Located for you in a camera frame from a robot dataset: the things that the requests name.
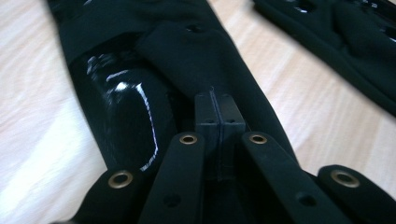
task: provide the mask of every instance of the wooden table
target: wooden table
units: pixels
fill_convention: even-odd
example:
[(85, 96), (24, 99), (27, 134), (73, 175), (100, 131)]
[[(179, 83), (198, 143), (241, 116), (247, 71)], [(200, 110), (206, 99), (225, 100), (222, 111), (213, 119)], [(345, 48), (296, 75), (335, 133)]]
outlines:
[[(211, 0), (303, 168), (342, 164), (396, 197), (396, 119), (264, 19)], [(106, 167), (42, 0), (0, 3), (0, 223), (70, 218)]]

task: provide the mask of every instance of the metal grommet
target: metal grommet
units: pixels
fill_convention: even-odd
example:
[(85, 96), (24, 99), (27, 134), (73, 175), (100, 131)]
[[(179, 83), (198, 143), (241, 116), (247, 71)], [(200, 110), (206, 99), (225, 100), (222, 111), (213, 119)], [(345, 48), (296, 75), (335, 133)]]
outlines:
[(184, 145), (192, 145), (196, 143), (198, 139), (192, 134), (185, 134), (180, 137), (179, 141)]
[(108, 179), (108, 185), (113, 189), (122, 189), (131, 184), (134, 177), (126, 170), (116, 172)]
[(358, 178), (342, 170), (333, 170), (330, 173), (330, 176), (335, 182), (347, 188), (354, 189), (361, 185), (361, 182)]
[(267, 142), (267, 138), (261, 134), (252, 134), (248, 139), (255, 144), (265, 144)]

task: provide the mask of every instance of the light wood surface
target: light wood surface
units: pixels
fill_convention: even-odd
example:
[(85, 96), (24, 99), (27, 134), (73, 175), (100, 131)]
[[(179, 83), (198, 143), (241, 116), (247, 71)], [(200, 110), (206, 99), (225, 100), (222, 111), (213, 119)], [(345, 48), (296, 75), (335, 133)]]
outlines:
[[(356, 169), (396, 197), (396, 119), (253, 10), (211, 0), (303, 168)], [(0, 3), (0, 223), (66, 220), (105, 171), (42, 0)]]

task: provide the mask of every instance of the wood grain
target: wood grain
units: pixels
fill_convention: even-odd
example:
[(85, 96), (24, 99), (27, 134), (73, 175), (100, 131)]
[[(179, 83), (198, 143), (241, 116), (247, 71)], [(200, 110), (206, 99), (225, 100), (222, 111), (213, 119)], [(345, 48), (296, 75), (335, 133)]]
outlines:
[[(305, 170), (342, 164), (396, 197), (396, 119), (253, 10), (211, 0)], [(0, 3), (0, 223), (66, 220), (105, 171), (46, 2)]]

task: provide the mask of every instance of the wooden floor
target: wooden floor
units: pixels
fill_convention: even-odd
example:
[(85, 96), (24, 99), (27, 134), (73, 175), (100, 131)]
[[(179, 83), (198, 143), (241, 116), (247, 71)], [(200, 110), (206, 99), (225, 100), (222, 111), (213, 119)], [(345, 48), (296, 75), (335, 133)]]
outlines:
[[(303, 168), (342, 164), (396, 197), (396, 119), (253, 10), (211, 0)], [(0, 3), (0, 223), (66, 220), (105, 164), (46, 2)]]

